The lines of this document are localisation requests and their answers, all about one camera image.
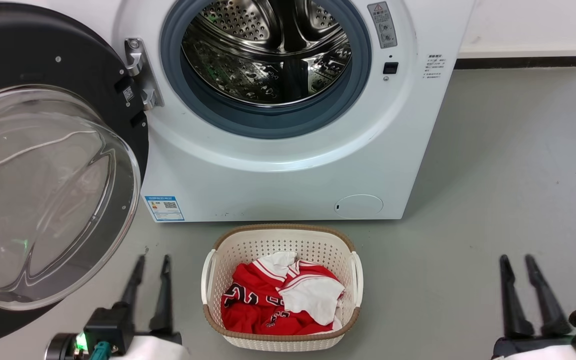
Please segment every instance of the instruction label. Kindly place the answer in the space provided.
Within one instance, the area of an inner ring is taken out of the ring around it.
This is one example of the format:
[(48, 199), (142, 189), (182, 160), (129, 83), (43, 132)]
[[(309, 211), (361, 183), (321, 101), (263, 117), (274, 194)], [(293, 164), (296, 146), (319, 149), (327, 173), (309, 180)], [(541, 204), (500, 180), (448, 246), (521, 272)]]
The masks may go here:
[(429, 54), (425, 60), (422, 79), (439, 79), (442, 77), (446, 59), (441, 54)]
[(144, 196), (155, 221), (184, 221), (174, 196)]
[(392, 48), (397, 46), (397, 35), (395, 34), (395, 25), (393, 24), (393, 17), (391, 11), (388, 9), (388, 4), (385, 1), (376, 2), (368, 5), (368, 11), (372, 16), (372, 22), (375, 29), (377, 29), (377, 36), (379, 37), (379, 45), (382, 49)]

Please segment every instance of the front-loading washing machine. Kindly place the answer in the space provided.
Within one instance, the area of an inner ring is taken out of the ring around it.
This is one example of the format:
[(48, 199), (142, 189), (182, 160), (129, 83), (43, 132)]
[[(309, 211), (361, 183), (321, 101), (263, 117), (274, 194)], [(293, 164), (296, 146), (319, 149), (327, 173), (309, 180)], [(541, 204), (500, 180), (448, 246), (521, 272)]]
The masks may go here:
[(473, 0), (128, 1), (155, 221), (400, 219)]
[(402, 217), (474, 0), (0, 2), (0, 337), (155, 221)]

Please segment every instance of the teal connector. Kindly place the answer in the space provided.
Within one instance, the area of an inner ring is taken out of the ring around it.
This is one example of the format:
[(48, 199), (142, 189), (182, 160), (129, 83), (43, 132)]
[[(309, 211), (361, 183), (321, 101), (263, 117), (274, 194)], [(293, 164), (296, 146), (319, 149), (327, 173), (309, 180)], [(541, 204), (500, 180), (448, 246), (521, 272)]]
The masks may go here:
[(94, 347), (90, 360), (108, 360), (110, 354), (112, 354), (112, 346), (110, 346), (110, 342), (101, 341)]

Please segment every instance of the qr code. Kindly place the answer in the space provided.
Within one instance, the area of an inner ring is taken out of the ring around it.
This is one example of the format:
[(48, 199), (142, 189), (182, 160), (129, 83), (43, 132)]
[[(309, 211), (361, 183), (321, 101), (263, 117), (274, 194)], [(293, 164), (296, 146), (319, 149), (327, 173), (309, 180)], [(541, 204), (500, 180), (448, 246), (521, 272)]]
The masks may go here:
[(133, 93), (133, 89), (130, 86), (128, 86), (126, 89), (124, 89), (123, 97), (126, 99), (126, 101), (130, 101), (130, 100), (132, 100), (132, 98), (135, 97), (135, 94)]

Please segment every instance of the baseboard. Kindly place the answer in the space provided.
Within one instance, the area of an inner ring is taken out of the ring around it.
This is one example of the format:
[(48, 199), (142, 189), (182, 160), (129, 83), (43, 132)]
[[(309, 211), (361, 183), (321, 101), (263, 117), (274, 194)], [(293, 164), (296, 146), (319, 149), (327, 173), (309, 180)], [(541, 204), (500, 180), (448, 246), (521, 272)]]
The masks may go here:
[(457, 59), (454, 64), (454, 70), (522, 68), (576, 68), (576, 56), (487, 57)]
[(576, 57), (576, 46), (555, 47), (462, 47), (458, 59), (498, 59), (498, 58), (555, 58)]

